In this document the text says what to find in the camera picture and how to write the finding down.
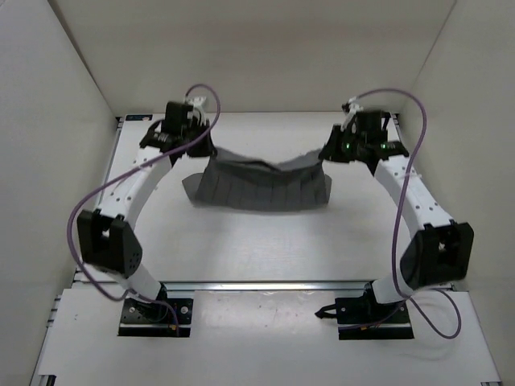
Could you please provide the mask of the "grey pleated skirt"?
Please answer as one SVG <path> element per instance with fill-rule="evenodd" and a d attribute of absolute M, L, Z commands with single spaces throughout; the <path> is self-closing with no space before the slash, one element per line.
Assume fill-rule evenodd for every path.
<path fill-rule="evenodd" d="M 332 178 L 319 150 L 272 163 L 220 148 L 201 173 L 182 181 L 195 205 L 242 211 L 306 211 L 328 204 Z"/>

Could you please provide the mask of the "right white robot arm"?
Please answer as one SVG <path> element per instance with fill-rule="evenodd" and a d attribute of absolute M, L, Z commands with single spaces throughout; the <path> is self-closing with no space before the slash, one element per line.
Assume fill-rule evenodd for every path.
<path fill-rule="evenodd" d="M 406 224 L 411 241 L 389 276 L 373 281 L 372 293 L 360 303 L 361 314 L 379 322 L 389 304 L 400 302 L 416 290 L 451 281 L 468 273 L 474 232 L 469 223 L 458 223 L 426 188 L 409 164 L 410 153 L 398 133 L 388 125 L 393 115 L 364 110 L 356 103 L 343 106 L 344 122 L 335 124 L 319 154 L 324 161 L 362 162 L 387 190 Z"/>

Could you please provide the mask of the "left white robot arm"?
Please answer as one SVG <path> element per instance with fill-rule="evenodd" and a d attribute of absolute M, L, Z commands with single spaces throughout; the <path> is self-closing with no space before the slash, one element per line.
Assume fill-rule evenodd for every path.
<path fill-rule="evenodd" d="M 160 180 L 184 154 L 208 156 L 210 121 L 207 99 L 188 97 L 169 102 L 162 120 L 152 123 L 138 144 L 131 173 L 114 184 L 92 211 L 76 219 L 82 261 L 113 278 L 140 300 L 140 310 L 151 320 L 168 310 L 163 285 L 142 263 L 142 246 L 134 228 L 139 214 Z"/>

